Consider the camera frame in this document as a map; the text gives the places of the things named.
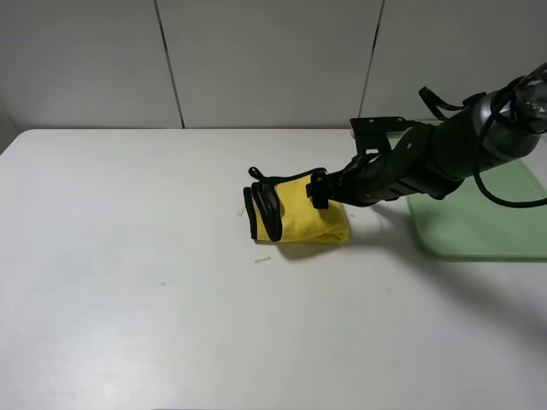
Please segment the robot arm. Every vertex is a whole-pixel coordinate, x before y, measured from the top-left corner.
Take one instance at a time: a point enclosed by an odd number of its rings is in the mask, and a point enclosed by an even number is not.
[[[423,92],[432,97],[426,100]],[[350,120],[357,156],[341,171],[312,177],[306,189],[316,208],[327,208],[329,199],[367,207],[414,193],[441,200],[470,176],[488,199],[500,205],[547,204],[547,199],[504,201],[484,187],[479,175],[528,155],[547,130],[547,63],[499,91],[470,97],[465,107],[446,104],[427,89],[421,95],[438,118],[445,117],[437,106],[461,111],[439,126],[401,117]],[[389,132],[405,132],[394,149]]]

